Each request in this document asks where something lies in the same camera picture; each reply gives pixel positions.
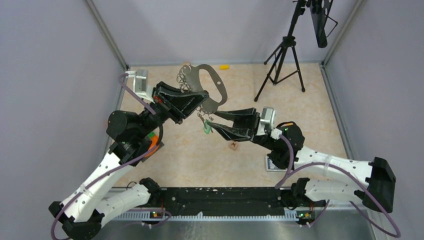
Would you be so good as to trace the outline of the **green key tag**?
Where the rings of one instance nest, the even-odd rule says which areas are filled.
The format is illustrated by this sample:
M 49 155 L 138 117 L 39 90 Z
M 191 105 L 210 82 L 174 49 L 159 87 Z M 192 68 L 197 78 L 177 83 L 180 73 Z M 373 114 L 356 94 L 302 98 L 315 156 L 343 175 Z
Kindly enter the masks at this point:
M 212 127 L 210 126 L 211 121 L 209 119 L 206 119 L 203 123 L 203 131 L 205 134 L 213 133 Z

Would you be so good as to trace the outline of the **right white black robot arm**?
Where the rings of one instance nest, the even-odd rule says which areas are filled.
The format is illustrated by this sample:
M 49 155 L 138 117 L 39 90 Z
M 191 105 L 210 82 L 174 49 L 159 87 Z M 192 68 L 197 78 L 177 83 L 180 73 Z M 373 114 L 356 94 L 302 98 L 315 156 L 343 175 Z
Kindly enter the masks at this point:
M 227 141 L 251 142 L 268 149 L 268 158 L 286 171 L 285 178 L 300 171 L 321 176 L 319 180 L 300 178 L 292 186 L 297 205 L 337 200 L 361 203 L 380 213 L 393 211 L 396 176 L 386 159 L 353 160 L 311 149 L 294 121 L 275 122 L 276 112 L 271 107 L 262 112 L 255 108 L 217 111 L 216 115 L 231 121 L 232 126 L 208 122 L 209 127 Z

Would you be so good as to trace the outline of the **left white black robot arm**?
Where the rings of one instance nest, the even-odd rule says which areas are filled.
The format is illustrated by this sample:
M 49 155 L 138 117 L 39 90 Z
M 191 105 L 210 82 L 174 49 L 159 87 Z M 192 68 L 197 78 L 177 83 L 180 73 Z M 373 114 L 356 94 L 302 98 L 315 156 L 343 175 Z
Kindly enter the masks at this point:
M 112 197 L 106 194 L 126 173 L 158 149 L 149 135 L 172 120 L 181 124 L 208 98 L 205 90 L 182 91 L 164 82 L 145 91 L 130 91 L 144 110 L 141 113 L 113 111 L 108 118 L 107 134 L 113 143 L 90 176 L 69 197 L 49 206 L 54 223 L 61 224 L 69 240 L 91 240 L 115 217 L 138 206 L 154 207 L 160 202 L 158 184 L 151 178 Z

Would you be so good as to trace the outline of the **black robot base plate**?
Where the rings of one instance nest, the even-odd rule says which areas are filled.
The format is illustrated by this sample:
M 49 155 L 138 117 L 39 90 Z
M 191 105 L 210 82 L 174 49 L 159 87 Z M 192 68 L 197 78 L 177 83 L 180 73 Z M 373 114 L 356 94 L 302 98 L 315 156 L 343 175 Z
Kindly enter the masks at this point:
M 311 200 L 291 187 L 156 187 L 141 209 L 159 209 L 173 217 L 265 217 L 283 216 L 298 208 L 315 210 L 326 200 Z

